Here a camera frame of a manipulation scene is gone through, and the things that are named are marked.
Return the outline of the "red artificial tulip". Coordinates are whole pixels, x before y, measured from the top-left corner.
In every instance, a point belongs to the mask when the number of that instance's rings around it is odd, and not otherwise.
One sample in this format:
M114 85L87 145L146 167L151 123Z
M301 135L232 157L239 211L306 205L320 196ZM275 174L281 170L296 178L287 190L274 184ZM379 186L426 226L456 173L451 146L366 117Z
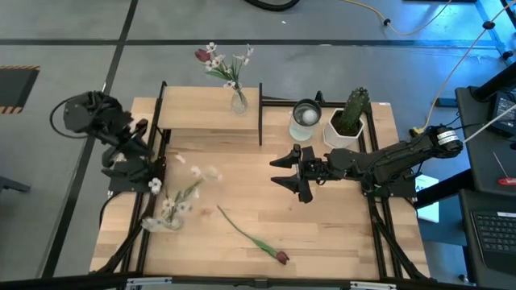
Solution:
M266 242L263 242L258 238L254 238L253 236L245 233L227 216L225 211L219 205L217 205L217 209L237 232L239 232L244 237L252 241L262 251L267 253L269 256L273 257L277 262L281 263L282 265L286 265L289 262L289 256L284 251L279 251L273 248L272 246L268 245Z
M225 88L234 89L239 83L235 72L234 65L228 65L224 62L224 55L215 55L213 52L198 49L194 55L197 60L205 67L205 74L224 80Z

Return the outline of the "red-handled screwdriver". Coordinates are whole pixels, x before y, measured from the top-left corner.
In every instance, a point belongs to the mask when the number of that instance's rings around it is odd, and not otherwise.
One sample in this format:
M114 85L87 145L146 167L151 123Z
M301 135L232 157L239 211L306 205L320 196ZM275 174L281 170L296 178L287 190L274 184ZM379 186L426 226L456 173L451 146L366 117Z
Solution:
M493 156L502 173L502 177L497 180L497 183L501 186L516 186L516 177L510 177L507 174L506 170L504 169L503 165L501 164L501 161L499 160L495 152L493 153Z

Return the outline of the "black aluminium table frame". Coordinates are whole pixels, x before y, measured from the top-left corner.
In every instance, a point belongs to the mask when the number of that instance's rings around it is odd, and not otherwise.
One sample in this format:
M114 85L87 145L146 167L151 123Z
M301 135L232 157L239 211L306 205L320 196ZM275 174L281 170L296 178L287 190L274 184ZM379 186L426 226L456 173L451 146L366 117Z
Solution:
M385 284L396 284L397 290L505 290L501 288L486 288L471 285L441 283L424 276L416 266L409 261L406 254L393 236L392 222L384 222L373 197L366 197L368 216L372 227L374 250L377 256L377 266L380 278L378 280L321 280L321 279L280 279L271 277L212 277L188 275L145 275L143 273L144 258L147 254L150 234L140 226L132 226L127 238L123 241L110 261L99 271L88 275L55 277L44 276L32 280L14 280L0 283L0 290L107 290L125 287L130 278L140 277L172 277L173 284L227 284L235 287L248 286L256 289L271 287L341 287L350 290L351 281L369 281ZM132 248L136 238L141 235L139 258L135 271L116 272L114 269L119 261Z

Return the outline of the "white angular plant pot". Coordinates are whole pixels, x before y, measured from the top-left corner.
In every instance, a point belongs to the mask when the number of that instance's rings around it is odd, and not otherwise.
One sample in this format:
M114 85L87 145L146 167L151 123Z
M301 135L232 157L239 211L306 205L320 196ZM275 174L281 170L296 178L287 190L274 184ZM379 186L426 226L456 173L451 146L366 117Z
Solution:
M330 148L346 148L358 141L358 138L363 133L364 121L362 118L358 119L358 129L351 135L340 135L332 124L331 120L343 112L343 109L334 109L332 115L325 125L322 136L323 142Z

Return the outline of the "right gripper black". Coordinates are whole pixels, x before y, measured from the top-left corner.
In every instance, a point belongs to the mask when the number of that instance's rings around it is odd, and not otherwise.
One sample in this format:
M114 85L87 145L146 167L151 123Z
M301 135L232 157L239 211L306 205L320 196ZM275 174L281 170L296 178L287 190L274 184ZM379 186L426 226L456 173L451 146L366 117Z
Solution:
M329 177L327 162L315 156L312 146L301 149L299 144L294 144L288 155L270 161L269 164L278 168L291 168L298 164L300 179L296 175L274 176L271 181L292 193L299 193L299 201L303 203L310 203L313 200L309 182L314 181L317 185L323 185Z

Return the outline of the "white paper sheet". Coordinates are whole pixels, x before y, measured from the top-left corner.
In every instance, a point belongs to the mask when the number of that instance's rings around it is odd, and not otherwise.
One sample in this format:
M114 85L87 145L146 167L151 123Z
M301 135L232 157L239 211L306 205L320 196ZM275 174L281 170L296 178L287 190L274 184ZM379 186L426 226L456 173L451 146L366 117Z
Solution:
M429 188L438 184L439 180L430 176L420 175L415 180L415 191ZM435 202L417 210L418 218L427 222L439 223L439 203Z

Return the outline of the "round clear glass jar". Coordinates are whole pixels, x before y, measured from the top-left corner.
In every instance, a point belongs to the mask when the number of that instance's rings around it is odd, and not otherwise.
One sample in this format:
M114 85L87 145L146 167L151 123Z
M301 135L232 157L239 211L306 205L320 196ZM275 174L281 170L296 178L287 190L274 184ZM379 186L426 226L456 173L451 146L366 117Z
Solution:
M184 219L177 214L170 214L162 217L162 225L172 231L180 230L184 225Z

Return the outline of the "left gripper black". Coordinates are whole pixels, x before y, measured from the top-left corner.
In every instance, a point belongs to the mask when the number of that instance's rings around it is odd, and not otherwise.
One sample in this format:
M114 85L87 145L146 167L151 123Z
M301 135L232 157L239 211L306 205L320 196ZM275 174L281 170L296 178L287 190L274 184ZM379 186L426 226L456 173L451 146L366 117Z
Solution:
M135 128L131 133L130 138L116 137L116 144L113 147L109 147L102 153L102 166L104 168L111 168L120 155L124 155L126 159L132 157L151 156L152 150L143 140L147 129L148 120L146 118L142 118L135 124Z

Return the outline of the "wooden shelf black metal frame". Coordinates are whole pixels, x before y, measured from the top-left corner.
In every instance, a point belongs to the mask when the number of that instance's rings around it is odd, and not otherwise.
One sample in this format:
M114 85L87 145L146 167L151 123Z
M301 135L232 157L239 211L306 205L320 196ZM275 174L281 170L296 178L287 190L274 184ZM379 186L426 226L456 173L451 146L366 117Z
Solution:
M166 130L207 130L248 133L262 144L262 87L244 88L248 109L231 110L233 91L222 87L166 86L158 127Z

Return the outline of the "large white flower sprig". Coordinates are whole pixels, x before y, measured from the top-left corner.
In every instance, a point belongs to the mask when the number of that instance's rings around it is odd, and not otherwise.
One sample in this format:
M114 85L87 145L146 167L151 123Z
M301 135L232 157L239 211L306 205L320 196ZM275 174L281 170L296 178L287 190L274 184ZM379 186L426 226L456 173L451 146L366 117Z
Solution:
M150 232L156 232L159 230L166 229L162 225L162 217L170 214L177 214L181 216L182 213L188 213L193 209L191 203L192 198L200 197L200 188L202 184L208 181L221 181L223 174L215 167L209 166L205 169L201 169L197 165L192 165L189 170L191 171L194 180L189 186L176 191L173 195L169 194L168 188L162 181L161 192L158 195L151 195L158 197L161 195L163 201L161 203L161 211L159 217L150 217L149 214L144 214L141 218L140 225L144 230Z

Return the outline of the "green cactus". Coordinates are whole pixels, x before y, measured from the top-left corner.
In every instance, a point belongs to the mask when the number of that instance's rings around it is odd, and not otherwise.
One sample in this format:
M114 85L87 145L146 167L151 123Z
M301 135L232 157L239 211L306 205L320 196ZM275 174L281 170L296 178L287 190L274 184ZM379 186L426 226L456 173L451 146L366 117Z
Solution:
M352 136L359 130L359 120L365 106L369 102L368 90L359 87L352 90L346 106L343 108L335 129L340 135Z

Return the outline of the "black side desk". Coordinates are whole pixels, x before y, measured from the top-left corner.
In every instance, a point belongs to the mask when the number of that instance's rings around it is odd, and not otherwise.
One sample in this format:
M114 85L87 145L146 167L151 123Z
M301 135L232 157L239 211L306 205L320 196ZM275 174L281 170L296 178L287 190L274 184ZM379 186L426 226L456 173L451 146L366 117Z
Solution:
M516 276L487 268L481 258L481 249L477 241L472 213L474 211L500 211L516 213L516 186L501 186L497 180L502 177L500 168L493 156L495 152L510 177L516 177L516 150L500 135L483 130L478 135L473 133L489 121L489 104L478 102L468 88L456 90L464 135L472 137L466 142L468 158L472 173L473 189L460 193L464 210L464 220L468 241L474 262L475 276L479 284L516 284Z

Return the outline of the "grey chair leg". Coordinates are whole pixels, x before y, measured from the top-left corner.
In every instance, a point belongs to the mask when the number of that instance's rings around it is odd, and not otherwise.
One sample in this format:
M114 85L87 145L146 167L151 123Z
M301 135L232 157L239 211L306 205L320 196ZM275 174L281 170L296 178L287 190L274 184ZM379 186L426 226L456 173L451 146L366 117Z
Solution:
M12 189L21 193L27 193L30 190L30 186L19 183L17 181L8 179L4 176L0 176L0 193L5 189Z

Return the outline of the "faceted clear glass vase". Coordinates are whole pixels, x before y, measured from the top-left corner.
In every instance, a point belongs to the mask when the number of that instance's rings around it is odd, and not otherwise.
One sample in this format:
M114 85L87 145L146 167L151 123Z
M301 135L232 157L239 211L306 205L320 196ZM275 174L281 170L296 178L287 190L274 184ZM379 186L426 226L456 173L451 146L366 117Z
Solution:
M237 115L243 115L248 111L248 100L240 86L234 88L231 99L231 111Z

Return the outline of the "black hazard-striped floor mat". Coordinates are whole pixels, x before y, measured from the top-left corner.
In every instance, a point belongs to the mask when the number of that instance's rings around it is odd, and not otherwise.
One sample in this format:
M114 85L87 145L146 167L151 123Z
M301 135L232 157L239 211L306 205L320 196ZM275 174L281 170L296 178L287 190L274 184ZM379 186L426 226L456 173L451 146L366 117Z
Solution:
M0 65L0 114L20 114L27 103L40 66Z

